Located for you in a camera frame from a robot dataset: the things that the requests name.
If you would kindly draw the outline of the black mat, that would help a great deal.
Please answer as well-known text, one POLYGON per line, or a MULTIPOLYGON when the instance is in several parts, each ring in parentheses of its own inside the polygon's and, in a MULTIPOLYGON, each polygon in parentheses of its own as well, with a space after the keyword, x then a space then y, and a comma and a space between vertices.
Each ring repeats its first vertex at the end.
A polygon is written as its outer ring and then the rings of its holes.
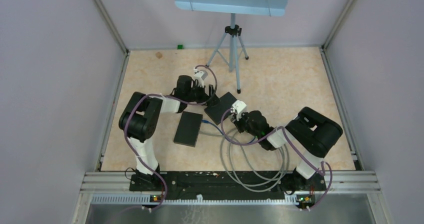
POLYGON ((199 136, 203 115, 183 111, 176 129, 173 142, 194 148, 199 136))

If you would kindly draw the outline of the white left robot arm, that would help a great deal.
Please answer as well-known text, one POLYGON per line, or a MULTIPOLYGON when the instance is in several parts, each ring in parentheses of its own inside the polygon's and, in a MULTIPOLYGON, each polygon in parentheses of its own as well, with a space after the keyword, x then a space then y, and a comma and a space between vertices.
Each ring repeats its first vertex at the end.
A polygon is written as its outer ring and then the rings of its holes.
POLYGON ((196 145, 203 115, 185 109, 189 103, 214 107, 220 102, 216 96, 216 85, 206 86, 204 80, 203 77, 180 75, 168 96, 141 92, 132 94, 118 126, 136 157, 136 169, 131 177, 133 182, 142 184, 149 191, 160 186, 160 165, 154 154, 152 139, 160 114, 181 114, 173 141, 191 147, 196 145))

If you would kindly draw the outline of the black network switch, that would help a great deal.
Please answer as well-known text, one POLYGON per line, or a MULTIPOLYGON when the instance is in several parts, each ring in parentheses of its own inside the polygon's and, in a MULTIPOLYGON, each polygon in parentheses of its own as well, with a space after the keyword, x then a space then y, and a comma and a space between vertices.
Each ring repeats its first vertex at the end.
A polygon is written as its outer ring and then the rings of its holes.
POLYGON ((232 107, 232 104, 236 102, 236 97, 231 93, 227 92, 219 98, 218 104, 215 106, 209 106, 204 109, 206 115, 213 121, 215 125, 221 123, 223 114, 232 107))

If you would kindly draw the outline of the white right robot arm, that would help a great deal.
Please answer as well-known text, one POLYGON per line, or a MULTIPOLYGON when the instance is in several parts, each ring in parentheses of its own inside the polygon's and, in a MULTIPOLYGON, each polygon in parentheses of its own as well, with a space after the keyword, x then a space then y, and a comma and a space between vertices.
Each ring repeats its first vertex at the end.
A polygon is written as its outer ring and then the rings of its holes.
POLYGON ((310 107, 303 107, 284 127, 272 127, 259 110, 231 107, 231 121, 240 133, 247 132, 257 138, 267 151, 291 146, 301 161, 294 169, 293 184, 307 190, 314 182, 313 175, 325 175, 324 158, 343 134, 342 127, 332 119, 310 107))

